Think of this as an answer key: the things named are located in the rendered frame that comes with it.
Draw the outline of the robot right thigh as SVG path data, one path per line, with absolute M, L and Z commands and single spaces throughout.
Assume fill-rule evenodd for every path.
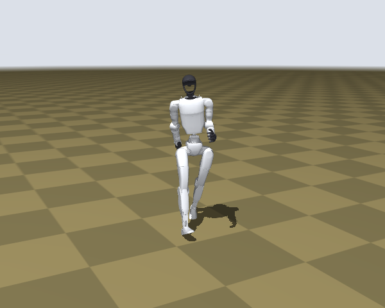
M 187 154 L 187 146 L 178 148 L 176 153 L 176 164 L 177 164 L 177 170 L 178 170 L 178 177 L 179 177 L 179 186 L 180 190 L 182 192 L 183 189 L 187 189 L 187 192 L 189 194 L 189 161 L 188 161 L 188 154 Z

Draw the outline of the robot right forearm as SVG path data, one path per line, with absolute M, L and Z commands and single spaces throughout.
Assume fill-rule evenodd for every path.
M 170 127 L 170 126 L 169 126 Z M 181 142 L 180 140 L 180 130 L 178 129 L 177 131 L 171 130 L 171 133 L 173 134 L 173 139 L 174 139 L 174 144 L 177 146 L 178 142 Z M 182 142 L 181 142 L 182 143 Z

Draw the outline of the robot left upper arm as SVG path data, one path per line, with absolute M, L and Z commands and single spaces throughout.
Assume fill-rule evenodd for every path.
M 205 129 L 207 129 L 209 127 L 213 127 L 213 124 L 212 124 L 213 102 L 210 98 L 202 98 L 202 99 L 203 99 L 204 105 L 206 106 L 206 109 L 205 109 L 206 121 L 205 121 L 204 127 Z

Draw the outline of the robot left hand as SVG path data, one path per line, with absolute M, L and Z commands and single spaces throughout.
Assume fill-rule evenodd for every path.
M 209 129 L 209 131 L 211 132 L 207 132 L 207 134 L 210 133 L 210 135 L 208 135 L 208 137 L 210 137 L 208 140 L 211 140 L 209 142 L 214 142 L 216 140 L 216 134 L 212 131 L 212 129 Z

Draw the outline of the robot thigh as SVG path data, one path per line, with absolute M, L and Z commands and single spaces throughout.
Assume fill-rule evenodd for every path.
M 212 161 L 214 158 L 213 150 L 208 146 L 202 147 L 202 157 L 200 161 L 200 169 L 198 177 L 195 179 L 194 186 L 198 188 L 198 186 L 204 186 L 207 175 L 209 173 L 209 169 L 211 168 Z
M 187 154 L 187 146 L 178 148 L 176 153 L 176 164 L 177 164 L 177 170 L 178 170 L 178 177 L 179 177 L 179 186 L 180 190 L 182 192 L 183 189 L 187 189 L 187 192 L 189 194 L 189 161 L 188 161 L 188 154 Z

